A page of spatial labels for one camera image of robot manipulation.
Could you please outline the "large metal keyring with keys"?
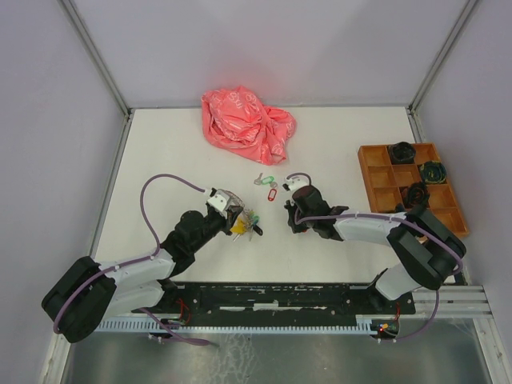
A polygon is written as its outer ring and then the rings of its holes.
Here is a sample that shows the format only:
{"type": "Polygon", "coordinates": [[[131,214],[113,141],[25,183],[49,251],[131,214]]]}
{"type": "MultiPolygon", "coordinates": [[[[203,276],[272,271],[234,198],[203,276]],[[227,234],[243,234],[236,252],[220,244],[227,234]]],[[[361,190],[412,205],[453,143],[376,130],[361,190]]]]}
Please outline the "large metal keyring with keys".
{"type": "Polygon", "coordinates": [[[233,234],[233,241],[236,242],[240,237],[247,235],[251,240],[256,234],[263,236],[263,229],[259,226],[260,217],[253,211],[245,209],[238,216],[235,224],[231,227],[230,232],[233,234]]]}

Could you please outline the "red tag key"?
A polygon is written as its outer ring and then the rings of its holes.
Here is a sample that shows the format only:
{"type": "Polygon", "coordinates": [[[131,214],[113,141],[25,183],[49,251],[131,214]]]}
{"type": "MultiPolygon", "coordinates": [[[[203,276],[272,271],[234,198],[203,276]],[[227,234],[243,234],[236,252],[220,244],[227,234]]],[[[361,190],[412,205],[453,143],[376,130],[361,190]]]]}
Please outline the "red tag key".
{"type": "Polygon", "coordinates": [[[278,193],[278,184],[276,182],[271,182],[269,184],[269,187],[270,187],[270,191],[267,195],[267,200],[269,202],[273,202],[277,196],[277,193],[278,193]]]}

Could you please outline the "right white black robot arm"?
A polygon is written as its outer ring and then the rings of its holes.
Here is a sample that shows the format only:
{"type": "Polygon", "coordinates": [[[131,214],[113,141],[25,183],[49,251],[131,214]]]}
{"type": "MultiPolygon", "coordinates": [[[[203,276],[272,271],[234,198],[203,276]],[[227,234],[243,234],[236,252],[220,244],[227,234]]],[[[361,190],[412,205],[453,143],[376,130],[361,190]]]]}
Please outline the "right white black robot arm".
{"type": "Polygon", "coordinates": [[[329,206],[319,189],[308,182],[288,181],[283,188],[291,193],[285,209],[293,233],[312,230],[327,240],[368,242],[395,252],[399,264],[381,272],[366,295],[375,312],[387,312],[396,299],[417,288],[438,290],[449,276],[462,271],[466,247],[425,207],[392,214],[364,213],[329,206]]]}

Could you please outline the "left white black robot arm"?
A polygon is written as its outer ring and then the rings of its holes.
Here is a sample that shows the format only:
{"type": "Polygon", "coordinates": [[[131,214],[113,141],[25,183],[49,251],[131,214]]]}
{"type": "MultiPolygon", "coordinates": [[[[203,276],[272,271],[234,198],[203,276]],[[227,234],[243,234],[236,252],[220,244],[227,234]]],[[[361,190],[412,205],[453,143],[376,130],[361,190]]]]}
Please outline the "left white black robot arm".
{"type": "Polygon", "coordinates": [[[208,206],[205,215],[189,210],[148,254],[106,264],[90,256],[79,258],[42,300],[53,331],[76,343],[112,317],[153,306],[172,310],[177,293],[163,282],[191,266],[195,253],[217,234],[231,235],[242,212],[237,205],[221,213],[208,206]]]}

